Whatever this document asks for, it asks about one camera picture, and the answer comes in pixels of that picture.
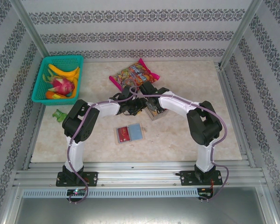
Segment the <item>robotic arm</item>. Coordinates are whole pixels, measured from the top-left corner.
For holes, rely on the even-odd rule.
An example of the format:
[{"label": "robotic arm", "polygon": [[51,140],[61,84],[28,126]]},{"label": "robotic arm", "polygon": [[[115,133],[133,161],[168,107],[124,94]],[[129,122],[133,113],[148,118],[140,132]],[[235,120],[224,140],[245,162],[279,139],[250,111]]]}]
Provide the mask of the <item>robotic arm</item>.
[{"label": "robotic arm", "polygon": [[[128,111],[131,115],[136,115],[147,106],[158,113],[163,112],[165,109],[172,110],[188,120],[191,136],[198,144],[198,158],[195,165],[195,177],[200,183],[207,180],[216,169],[210,161],[210,153],[212,144],[217,141],[219,133],[222,130],[220,121],[215,116],[204,110],[191,106],[174,97],[168,97],[168,95],[174,96],[174,93],[164,87],[157,90],[150,82],[145,82],[140,86],[141,92],[144,95],[164,95],[164,97],[146,97],[147,100],[145,98],[136,98],[130,99],[126,102],[116,102],[116,100],[127,99],[132,96],[129,89],[130,87],[126,86],[121,94],[116,94],[113,98],[110,98],[109,102],[95,105],[90,109],[83,126],[81,127],[78,135],[75,137],[70,148],[69,158],[74,170],[82,176],[84,168],[82,160],[84,141],[91,135],[95,122],[98,118],[117,115],[125,111]],[[208,101],[204,101],[201,104],[189,100],[186,101],[215,112],[211,103]],[[68,144],[81,123],[79,116],[83,117],[89,107],[90,105],[85,101],[78,100],[66,119],[63,121],[62,127],[64,129],[64,134],[67,136]],[[66,179],[66,183],[68,184],[67,186],[81,185],[80,179],[78,179],[73,173],[68,160],[65,162],[63,171],[60,173],[61,176]]]}]

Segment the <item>pink snack bag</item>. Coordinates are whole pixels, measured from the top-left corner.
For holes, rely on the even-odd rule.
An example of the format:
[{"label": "pink snack bag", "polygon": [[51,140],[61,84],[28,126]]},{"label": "pink snack bag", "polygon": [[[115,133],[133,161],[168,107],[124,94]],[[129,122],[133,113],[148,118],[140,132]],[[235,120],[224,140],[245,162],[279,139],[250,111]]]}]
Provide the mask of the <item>pink snack bag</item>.
[{"label": "pink snack bag", "polygon": [[142,85],[145,81],[154,83],[159,80],[160,76],[152,73],[144,64],[143,60],[140,60],[126,69],[121,70],[114,76],[109,76],[111,82],[122,91],[125,85],[133,86],[135,85],[132,80],[134,80],[137,86]]}]

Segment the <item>teal plastic basket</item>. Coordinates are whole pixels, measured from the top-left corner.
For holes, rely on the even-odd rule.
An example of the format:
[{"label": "teal plastic basket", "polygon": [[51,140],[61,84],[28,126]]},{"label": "teal plastic basket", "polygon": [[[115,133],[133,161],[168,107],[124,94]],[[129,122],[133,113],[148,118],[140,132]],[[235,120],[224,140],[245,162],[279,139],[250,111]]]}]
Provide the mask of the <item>teal plastic basket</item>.
[{"label": "teal plastic basket", "polygon": [[[78,100],[79,89],[81,85],[82,69],[84,58],[81,55],[64,55],[64,56],[50,56],[45,57],[42,60],[41,67],[39,69],[37,80],[32,93],[32,101],[36,103],[42,103],[45,105],[72,105]],[[62,71],[73,71],[76,67],[80,68],[80,75],[78,79],[77,94],[71,99],[46,99],[46,92],[52,88],[50,83],[44,82],[42,75],[45,77],[50,76],[48,72],[49,64],[52,64]]]}]

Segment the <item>black mounting bracket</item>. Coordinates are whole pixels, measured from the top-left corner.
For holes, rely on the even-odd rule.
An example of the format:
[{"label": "black mounting bracket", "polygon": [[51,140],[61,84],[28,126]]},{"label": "black mounting bracket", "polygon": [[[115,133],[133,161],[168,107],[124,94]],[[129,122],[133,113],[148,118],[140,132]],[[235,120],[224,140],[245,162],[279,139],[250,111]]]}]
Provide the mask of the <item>black mounting bracket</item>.
[{"label": "black mounting bracket", "polygon": [[197,179],[194,170],[184,170],[175,174],[176,176],[180,176],[182,186],[202,186],[202,185],[211,185],[211,181],[213,181],[213,185],[222,185],[222,176],[219,170],[214,170],[211,175],[206,177],[203,181]]},{"label": "black mounting bracket", "polygon": [[[87,182],[88,187],[96,187],[98,183],[98,172],[84,172],[84,167],[78,171],[78,174]],[[57,187],[84,187],[85,184],[70,172],[65,165],[62,172],[59,172],[56,180]]]}]

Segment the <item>green figurine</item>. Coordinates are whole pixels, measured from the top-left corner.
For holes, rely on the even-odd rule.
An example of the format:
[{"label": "green figurine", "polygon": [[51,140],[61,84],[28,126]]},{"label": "green figurine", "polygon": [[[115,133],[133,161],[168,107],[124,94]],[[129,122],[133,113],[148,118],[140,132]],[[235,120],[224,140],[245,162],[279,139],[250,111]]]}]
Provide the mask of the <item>green figurine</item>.
[{"label": "green figurine", "polygon": [[60,123],[62,122],[65,118],[66,118],[67,114],[66,113],[62,113],[60,110],[56,110],[53,114],[52,117],[56,117],[57,121]]}]

